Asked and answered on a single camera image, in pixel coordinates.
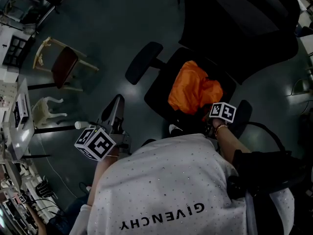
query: hand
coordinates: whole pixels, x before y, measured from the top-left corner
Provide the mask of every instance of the hand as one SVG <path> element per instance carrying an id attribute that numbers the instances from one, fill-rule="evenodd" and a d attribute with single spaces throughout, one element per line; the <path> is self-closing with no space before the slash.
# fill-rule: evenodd
<path id="1" fill-rule="evenodd" d="M 213 118 L 212 124 L 213 124 L 213 127 L 214 127 L 214 128 L 217 128 L 219 125 L 225 124 L 225 121 L 222 120 L 222 119 L 220 119 L 220 118 L 216 118 L 216 117 L 215 117 L 215 118 Z"/>

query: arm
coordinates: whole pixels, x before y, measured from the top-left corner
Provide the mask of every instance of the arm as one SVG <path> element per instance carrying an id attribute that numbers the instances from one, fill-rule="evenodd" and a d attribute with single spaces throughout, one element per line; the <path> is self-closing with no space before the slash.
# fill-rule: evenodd
<path id="1" fill-rule="evenodd" d="M 217 128 L 223 123 L 224 122 L 219 118 L 213 119 L 214 128 Z M 224 158 L 230 163 L 233 162 L 235 150 L 241 150 L 244 153 L 250 152 L 226 127 L 222 127 L 218 130 L 216 138 L 220 144 Z"/>
<path id="2" fill-rule="evenodd" d="M 31 216 L 33 217 L 33 219 L 34 219 L 34 221 L 38 227 L 38 235 L 47 235 L 47 231 L 45 229 L 45 224 L 40 219 L 37 212 L 35 210 L 33 210 L 32 207 L 28 203 L 25 203 L 25 205 L 26 205 L 27 209 L 29 210 Z"/>
<path id="3" fill-rule="evenodd" d="M 117 156 L 118 155 L 118 148 L 114 147 L 110 155 Z M 98 162 L 97 167 L 96 167 L 96 172 L 94 173 L 94 178 L 92 182 L 92 187 L 90 190 L 89 198 L 87 201 L 87 204 L 92 206 L 94 202 L 94 197 L 96 193 L 96 188 L 98 185 L 98 182 L 103 175 L 103 173 L 113 164 L 117 161 L 117 158 L 114 157 L 106 157 L 103 161 Z"/>

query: orange bag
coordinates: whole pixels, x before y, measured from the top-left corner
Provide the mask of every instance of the orange bag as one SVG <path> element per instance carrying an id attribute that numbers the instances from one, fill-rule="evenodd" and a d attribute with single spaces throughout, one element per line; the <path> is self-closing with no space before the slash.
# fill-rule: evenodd
<path id="1" fill-rule="evenodd" d="M 195 114 L 205 104 L 217 103 L 223 96 L 218 81 L 209 80 L 196 62 L 188 61 L 180 69 L 173 84 L 168 103 L 173 109 L 186 114 Z"/>

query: white shoe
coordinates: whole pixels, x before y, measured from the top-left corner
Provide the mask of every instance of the white shoe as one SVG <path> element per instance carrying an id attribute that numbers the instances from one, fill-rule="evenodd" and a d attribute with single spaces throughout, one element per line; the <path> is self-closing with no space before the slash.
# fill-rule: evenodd
<path id="1" fill-rule="evenodd" d="M 170 124 L 170 126 L 169 126 L 169 131 L 170 131 L 170 134 L 172 133 L 172 131 L 173 130 L 175 130 L 175 129 L 179 129 L 179 130 L 181 130 L 182 131 L 182 129 L 180 129 L 180 128 L 178 128 L 176 125 L 174 125 L 174 124 Z"/>

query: dark floor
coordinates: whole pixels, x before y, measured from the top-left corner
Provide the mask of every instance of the dark floor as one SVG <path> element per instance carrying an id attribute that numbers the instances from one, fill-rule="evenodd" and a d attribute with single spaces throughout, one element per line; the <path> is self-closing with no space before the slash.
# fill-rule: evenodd
<path id="1" fill-rule="evenodd" d="M 148 69 L 136 86 L 127 82 L 124 74 L 135 55 L 150 41 L 163 44 L 164 50 L 159 56 L 162 61 L 167 61 L 175 52 L 184 25 L 183 1 L 179 7 L 177 0 L 65 0 L 59 11 L 59 15 L 52 13 L 46 20 L 21 75 L 27 77 L 29 85 L 51 82 L 49 73 L 32 70 L 35 53 L 48 36 L 87 54 L 88 61 L 100 71 L 95 74 L 79 67 L 77 76 L 85 90 L 83 93 L 56 88 L 30 91 L 31 104 L 45 96 L 63 98 L 63 104 L 55 105 L 56 111 L 66 112 L 68 117 L 58 120 L 65 120 L 60 125 L 73 124 L 77 120 L 96 120 L 114 96 L 122 94 L 126 100 L 123 127 L 132 137 L 132 151 L 147 139 L 161 139 L 166 123 L 143 101 L 157 70 Z M 52 65 L 50 60 L 55 49 L 52 48 L 51 53 L 44 58 L 46 67 Z M 301 102 L 308 100 L 308 96 L 287 95 L 293 84 L 305 77 L 304 68 L 308 65 L 306 52 L 300 45 L 294 58 L 263 69 L 242 86 L 238 85 L 230 102 L 238 106 L 246 99 L 253 107 L 251 120 L 275 132 L 295 156 L 303 154 L 297 145 L 297 119 L 305 108 Z M 95 168 L 95 162 L 86 159 L 73 145 L 80 133 L 73 130 L 37 135 L 29 146 L 32 154 L 52 154 L 49 158 L 52 167 L 77 197 L 84 195 L 79 182 L 91 184 Z M 277 149 L 271 138 L 257 127 L 248 127 L 241 140 L 251 150 Z M 59 197 L 58 204 L 65 208 L 75 197 L 46 159 L 36 160 L 35 165 L 40 175 L 48 178 Z"/>

